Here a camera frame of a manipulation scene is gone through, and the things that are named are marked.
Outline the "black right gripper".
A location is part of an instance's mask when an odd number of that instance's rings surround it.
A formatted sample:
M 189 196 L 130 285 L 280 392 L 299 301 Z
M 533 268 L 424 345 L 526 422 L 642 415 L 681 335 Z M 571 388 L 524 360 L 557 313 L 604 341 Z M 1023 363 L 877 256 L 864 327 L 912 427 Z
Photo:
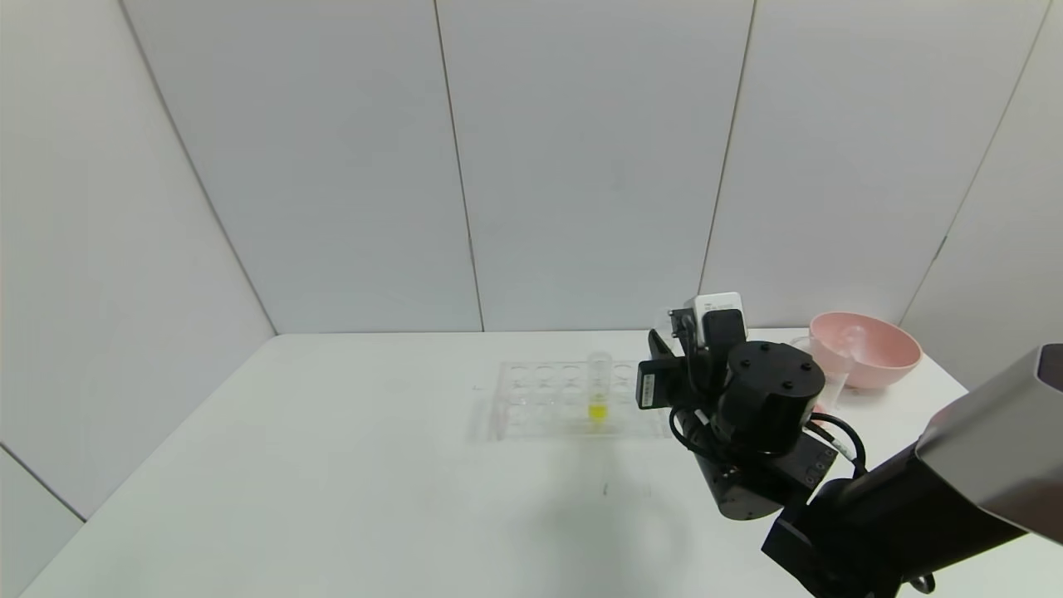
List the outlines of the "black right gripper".
M 656 328 L 648 334 L 649 357 L 638 364 L 635 401 L 639 409 L 665 409 L 694 404 L 685 359 L 676 357 L 667 338 Z

